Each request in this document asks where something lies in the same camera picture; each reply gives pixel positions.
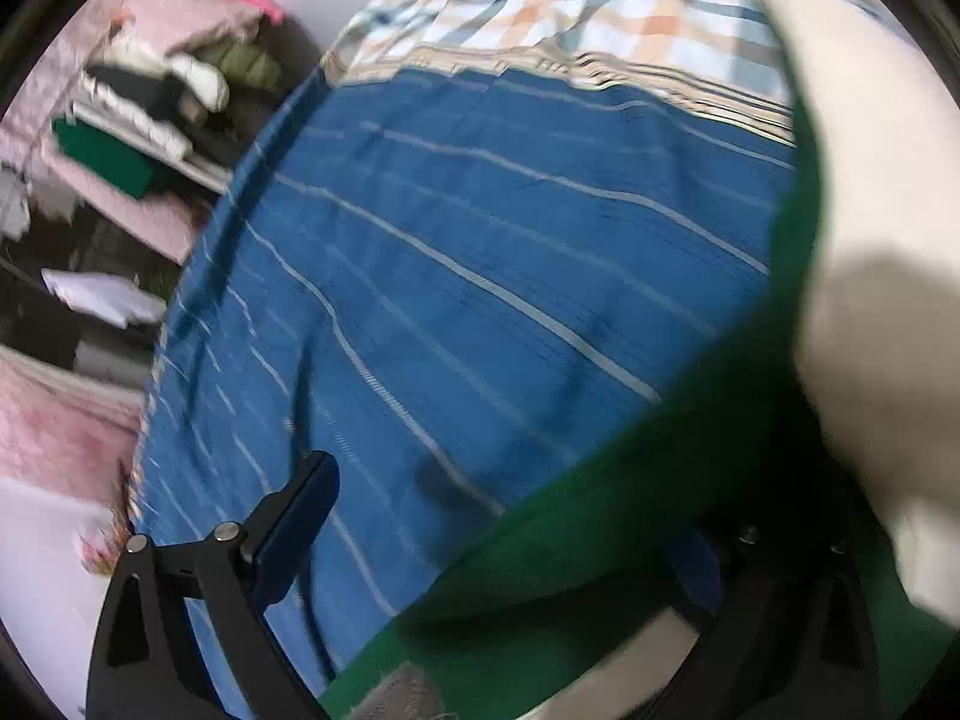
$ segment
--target metal screw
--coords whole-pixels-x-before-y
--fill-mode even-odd
[[[240,535],[240,526],[235,522],[221,522],[213,531],[213,538],[217,541],[233,541]]]
[[[740,532],[740,540],[747,545],[753,546],[760,541],[760,531],[755,526],[748,525]]]
[[[130,553],[142,552],[146,546],[147,536],[144,536],[143,533],[137,533],[127,541],[127,551]]]

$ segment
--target plaid fabric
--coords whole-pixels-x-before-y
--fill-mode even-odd
[[[896,28],[877,0],[849,1]],[[373,0],[325,58],[334,83],[401,67],[635,84],[792,141],[781,48],[758,0]]]

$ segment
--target green cloth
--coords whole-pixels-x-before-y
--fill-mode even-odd
[[[179,183],[174,170],[86,122],[55,119],[53,130],[64,154],[134,200]]]
[[[460,720],[519,717],[667,599],[651,556],[673,528],[708,510],[764,522],[784,550],[846,532],[874,625],[884,715],[898,716],[916,696],[952,632],[906,599],[889,542],[827,456],[790,359],[821,199],[802,103],[795,137],[797,184],[774,228],[765,300],[657,413],[507,512],[382,631],[323,695],[333,718],[403,661],[430,674]],[[620,597],[626,587],[633,604]]]
[[[216,43],[201,47],[194,56],[213,65],[230,83],[268,92],[280,90],[280,65],[259,46],[239,43],[227,35]]]

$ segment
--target striped blue fabric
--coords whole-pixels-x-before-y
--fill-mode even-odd
[[[342,493],[268,620],[323,688],[508,507],[650,410],[765,288],[792,149],[640,89],[507,71],[330,91],[238,170],[158,353],[141,527],[243,519],[306,449]],[[200,643],[245,714],[208,620]]]

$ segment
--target bed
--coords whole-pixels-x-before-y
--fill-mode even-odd
[[[796,183],[789,89],[757,0],[373,0],[193,251],[136,527],[203,538],[299,454],[334,454],[340,499],[267,615],[322,693],[318,632],[344,669],[766,295]]]

